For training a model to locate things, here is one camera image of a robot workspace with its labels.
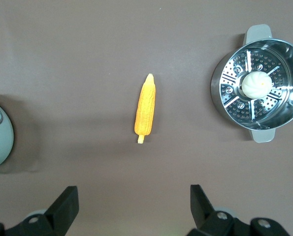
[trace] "yellow corn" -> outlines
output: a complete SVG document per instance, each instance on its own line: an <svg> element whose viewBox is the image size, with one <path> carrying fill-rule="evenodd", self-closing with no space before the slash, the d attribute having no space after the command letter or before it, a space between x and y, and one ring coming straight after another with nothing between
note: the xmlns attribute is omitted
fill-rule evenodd
<svg viewBox="0 0 293 236"><path fill-rule="evenodd" d="M154 77L149 74L143 84L136 111L134 131L138 135L139 144L144 142L144 136L149 135L152 130L155 94Z"/></svg>

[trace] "black metal bracket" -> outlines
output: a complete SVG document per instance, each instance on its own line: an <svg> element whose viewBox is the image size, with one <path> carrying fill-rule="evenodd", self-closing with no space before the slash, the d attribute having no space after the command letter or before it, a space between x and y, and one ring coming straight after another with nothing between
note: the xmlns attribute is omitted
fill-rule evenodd
<svg viewBox="0 0 293 236"><path fill-rule="evenodd" d="M250 225L215 211L200 185L191 185L191 213L197 229L187 236L290 236L276 221L254 218Z"/></svg>
<svg viewBox="0 0 293 236"><path fill-rule="evenodd" d="M34 214L8 230L0 223L0 236L64 236L79 211L76 186L67 187L44 214Z"/></svg>

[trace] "stainless steel colander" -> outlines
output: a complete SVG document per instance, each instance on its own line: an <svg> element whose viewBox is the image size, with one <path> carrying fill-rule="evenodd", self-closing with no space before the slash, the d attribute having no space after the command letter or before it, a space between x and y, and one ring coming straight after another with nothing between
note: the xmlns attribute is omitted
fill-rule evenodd
<svg viewBox="0 0 293 236"><path fill-rule="evenodd" d="M242 82L255 71L271 78L272 89L266 96L252 99L242 90ZM249 129L256 142L271 141L275 129L293 119L293 45L272 39L267 25L252 26L244 46L216 67L211 95L217 110Z"/></svg>

